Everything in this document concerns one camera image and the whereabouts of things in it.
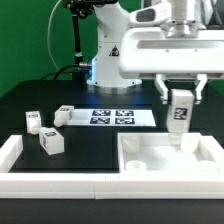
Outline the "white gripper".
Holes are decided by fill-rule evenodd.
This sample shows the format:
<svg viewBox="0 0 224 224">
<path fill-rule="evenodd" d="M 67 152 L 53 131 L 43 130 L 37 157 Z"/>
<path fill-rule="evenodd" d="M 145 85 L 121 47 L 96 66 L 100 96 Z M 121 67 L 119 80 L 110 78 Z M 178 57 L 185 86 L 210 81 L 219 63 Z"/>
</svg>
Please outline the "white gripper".
<svg viewBox="0 0 224 224">
<path fill-rule="evenodd" d="M 120 74 L 125 79 L 153 79 L 163 104 L 169 79 L 195 79 L 195 103 L 209 79 L 224 79 L 224 31 L 202 30 L 197 38 L 166 38 L 158 27 L 133 28 L 120 49 Z"/>
</svg>

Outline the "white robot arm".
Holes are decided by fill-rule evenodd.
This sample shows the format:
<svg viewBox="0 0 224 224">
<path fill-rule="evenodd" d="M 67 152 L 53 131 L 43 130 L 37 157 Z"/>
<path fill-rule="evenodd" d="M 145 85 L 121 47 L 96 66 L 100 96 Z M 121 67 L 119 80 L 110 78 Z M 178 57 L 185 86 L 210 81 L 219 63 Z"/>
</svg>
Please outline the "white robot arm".
<svg viewBox="0 0 224 224">
<path fill-rule="evenodd" d="M 163 103 L 167 80 L 193 81 L 195 100 L 210 80 L 224 80 L 224 29 L 209 27 L 217 0 L 152 0 L 126 12 L 118 3 L 96 10 L 98 52 L 91 88 L 123 92 L 151 79 Z"/>
</svg>

